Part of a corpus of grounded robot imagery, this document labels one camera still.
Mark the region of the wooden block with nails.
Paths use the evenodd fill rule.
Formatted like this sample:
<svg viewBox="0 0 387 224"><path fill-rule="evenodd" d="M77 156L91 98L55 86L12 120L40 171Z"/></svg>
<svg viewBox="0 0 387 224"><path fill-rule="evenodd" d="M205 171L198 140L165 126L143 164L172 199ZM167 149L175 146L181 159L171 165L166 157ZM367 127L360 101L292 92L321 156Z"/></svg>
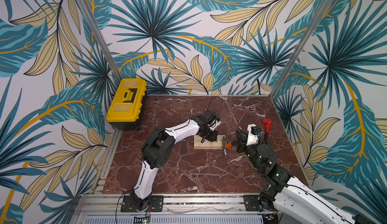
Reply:
<svg viewBox="0 0 387 224"><path fill-rule="evenodd" d="M202 137L194 136L194 149L222 149L222 142L226 140L225 135L218 135L216 141L203 140Z"/></svg>

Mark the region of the claw hammer orange black handle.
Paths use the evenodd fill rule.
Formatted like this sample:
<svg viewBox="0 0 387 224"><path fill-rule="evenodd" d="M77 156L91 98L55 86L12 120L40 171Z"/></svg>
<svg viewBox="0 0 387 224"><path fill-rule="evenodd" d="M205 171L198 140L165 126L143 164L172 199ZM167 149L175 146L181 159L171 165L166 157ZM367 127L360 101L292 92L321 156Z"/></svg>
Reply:
<svg viewBox="0 0 387 224"><path fill-rule="evenodd" d="M227 155L227 149L232 147L232 146L237 146L238 145L238 140L235 140L233 142L228 143L227 139L226 139L226 136L223 136L223 138L221 140L221 143L222 143L223 153L225 155Z"/></svg>

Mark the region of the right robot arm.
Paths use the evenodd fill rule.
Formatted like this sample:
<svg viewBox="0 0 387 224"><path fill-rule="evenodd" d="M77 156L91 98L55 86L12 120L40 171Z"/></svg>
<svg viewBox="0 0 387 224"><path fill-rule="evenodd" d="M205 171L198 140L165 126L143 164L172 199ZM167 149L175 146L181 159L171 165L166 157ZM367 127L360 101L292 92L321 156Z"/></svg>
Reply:
<svg viewBox="0 0 387 224"><path fill-rule="evenodd" d="M238 153L244 153L267 187L255 202L256 209L279 211L302 224L368 224L361 215L353 215L331 204L304 185L289 170L277 164L277 155L260 138L256 125L252 130L237 130L232 142Z"/></svg>

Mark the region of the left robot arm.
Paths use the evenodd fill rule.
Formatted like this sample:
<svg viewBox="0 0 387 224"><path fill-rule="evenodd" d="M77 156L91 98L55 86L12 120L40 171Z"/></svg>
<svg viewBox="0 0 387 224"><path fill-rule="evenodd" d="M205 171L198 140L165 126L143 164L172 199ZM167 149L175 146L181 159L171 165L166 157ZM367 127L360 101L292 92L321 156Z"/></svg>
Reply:
<svg viewBox="0 0 387 224"><path fill-rule="evenodd" d="M221 120L215 113L206 110L203 114L192 116L187 121L165 128L158 125L142 146L142 167L130 197L136 210L145 210L150 202L152 186L158 170L164 166L176 143L198 135L210 142L217 141L216 128Z"/></svg>

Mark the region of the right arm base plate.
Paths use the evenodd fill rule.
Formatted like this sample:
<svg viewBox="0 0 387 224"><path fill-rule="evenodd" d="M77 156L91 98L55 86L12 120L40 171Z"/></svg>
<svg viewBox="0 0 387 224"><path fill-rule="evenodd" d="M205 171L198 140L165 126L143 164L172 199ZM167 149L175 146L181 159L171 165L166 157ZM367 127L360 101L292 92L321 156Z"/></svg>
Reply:
<svg viewBox="0 0 387 224"><path fill-rule="evenodd" d="M276 212L275 198L265 194L244 195L243 202L247 212Z"/></svg>

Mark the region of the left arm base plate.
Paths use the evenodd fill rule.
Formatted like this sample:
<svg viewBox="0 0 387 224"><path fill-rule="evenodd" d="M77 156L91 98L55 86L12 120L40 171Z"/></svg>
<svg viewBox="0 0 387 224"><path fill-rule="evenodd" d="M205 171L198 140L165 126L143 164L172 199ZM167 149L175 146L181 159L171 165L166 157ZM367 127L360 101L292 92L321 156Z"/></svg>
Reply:
<svg viewBox="0 0 387 224"><path fill-rule="evenodd" d="M134 195L127 195L123 198L121 205L122 213L134 213L134 212L155 212L160 213L163 209L164 196L151 195L146 199L137 198Z"/></svg>

